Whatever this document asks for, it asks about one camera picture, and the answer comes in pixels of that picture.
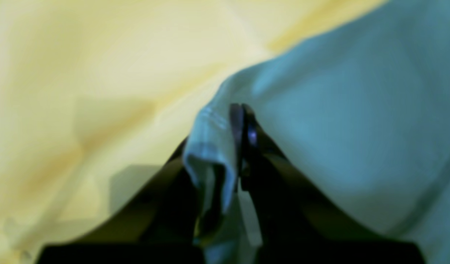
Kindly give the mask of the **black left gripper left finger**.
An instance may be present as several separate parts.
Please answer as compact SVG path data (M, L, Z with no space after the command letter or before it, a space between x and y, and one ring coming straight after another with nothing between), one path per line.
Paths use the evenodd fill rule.
M66 245L47 246L39 264L203 264L194 238L222 220L224 170L212 170L212 197L199 194L183 165L188 139L109 221Z

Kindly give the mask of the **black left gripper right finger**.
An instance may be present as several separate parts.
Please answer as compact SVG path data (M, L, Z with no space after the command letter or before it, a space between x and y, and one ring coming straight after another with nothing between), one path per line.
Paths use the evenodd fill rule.
M250 194L262 246L257 264L424 264L417 246L388 239L335 206L285 157L253 110L232 104L238 185Z

